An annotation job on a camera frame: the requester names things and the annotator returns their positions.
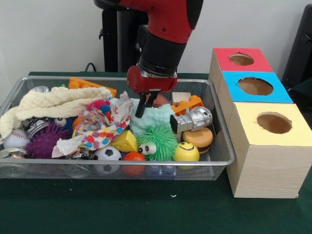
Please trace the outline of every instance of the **shape sorter box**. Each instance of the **shape sorter box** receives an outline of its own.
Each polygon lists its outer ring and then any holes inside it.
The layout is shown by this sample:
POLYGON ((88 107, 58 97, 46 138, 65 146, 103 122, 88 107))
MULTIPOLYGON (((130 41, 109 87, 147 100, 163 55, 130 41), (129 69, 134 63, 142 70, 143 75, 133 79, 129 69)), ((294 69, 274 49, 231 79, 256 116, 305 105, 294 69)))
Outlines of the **shape sorter box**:
POLYGON ((273 72, 223 72, 218 98, 228 126, 233 101, 293 103, 273 72))
POLYGON ((260 49, 214 48, 209 81, 218 93, 222 72, 273 72, 260 49))
POLYGON ((297 197, 312 165, 312 131, 295 104, 235 102, 229 133, 234 197, 297 197))

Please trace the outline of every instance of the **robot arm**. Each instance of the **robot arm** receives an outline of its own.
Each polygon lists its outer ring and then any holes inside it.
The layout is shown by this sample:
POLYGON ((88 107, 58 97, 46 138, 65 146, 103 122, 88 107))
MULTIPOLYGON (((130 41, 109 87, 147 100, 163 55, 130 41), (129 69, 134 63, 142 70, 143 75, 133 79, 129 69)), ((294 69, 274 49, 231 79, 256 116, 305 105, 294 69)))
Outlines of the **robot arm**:
POLYGON ((104 0, 148 13, 149 23, 142 25, 136 39, 141 57, 128 70, 128 84, 140 94, 136 112, 142 117, 159 92, 168 92, 176 84, 176 68, 192 31, 197 24, 203 0, 104 0), (146 96, 151 94, 146 103, 146 96))

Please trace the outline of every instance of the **light blue fleece cloth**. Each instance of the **light blue fleece cloth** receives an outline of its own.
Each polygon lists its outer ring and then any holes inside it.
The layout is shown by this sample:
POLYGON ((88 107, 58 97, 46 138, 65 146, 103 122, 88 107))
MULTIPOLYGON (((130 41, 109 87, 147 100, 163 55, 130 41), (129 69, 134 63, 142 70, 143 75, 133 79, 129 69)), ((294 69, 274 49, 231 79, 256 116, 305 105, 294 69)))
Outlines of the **light blue fleece cloth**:
MULTIPOLYGON (((117 101, 117 98, 113 98, 110 100, 111 104, 117 101)), ((174 112, 170 107, 170 104, 165 104, 158 108, 145 108, 144 114, 142 118, 136 117, 137 106, 140 102, 139 99, 131 99, 134 103, 134 110, 131 114, 130 120, 130 129, 135 137, 144 135, 147 132, 148 127, 156 127, 159 125, 166 125, 171 127, 170 125, 170 115, 173 115, 174 112)))

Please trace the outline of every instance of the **brown hamburger toy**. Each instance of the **brown hamburger toy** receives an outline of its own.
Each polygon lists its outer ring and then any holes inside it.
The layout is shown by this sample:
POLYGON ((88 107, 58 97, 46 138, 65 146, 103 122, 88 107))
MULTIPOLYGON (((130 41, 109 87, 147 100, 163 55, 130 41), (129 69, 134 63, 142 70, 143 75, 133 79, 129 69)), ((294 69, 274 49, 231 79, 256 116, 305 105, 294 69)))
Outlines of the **brown hamburger toy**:
POLYGON ((192 143, 198 148, 199 154, 204 154, 209 150, 214 135, 209 128, 203 128, 196 132, 185 131, 182 133, 183 141, 192 143))

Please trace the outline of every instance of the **white ball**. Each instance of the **white ball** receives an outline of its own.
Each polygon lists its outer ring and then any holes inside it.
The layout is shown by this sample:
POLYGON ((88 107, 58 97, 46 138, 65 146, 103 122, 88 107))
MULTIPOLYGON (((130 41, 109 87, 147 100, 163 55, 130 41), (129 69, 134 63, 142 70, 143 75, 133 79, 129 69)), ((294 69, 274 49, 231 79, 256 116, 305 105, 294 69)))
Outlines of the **white ball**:
MULTIPOLYGON (((94 153, 94 160, 121 160, 120 152, 113 146, 106 146, 94 153)), ((94 165, 95 170, 100 175, 108 175, 115 173, 119 169, 119 165, 94 165)))
POLYGON ((24 148, 30 142, 26 132, 21 129, 15 129, 4 139, 3 147, 8 148, 24 148))

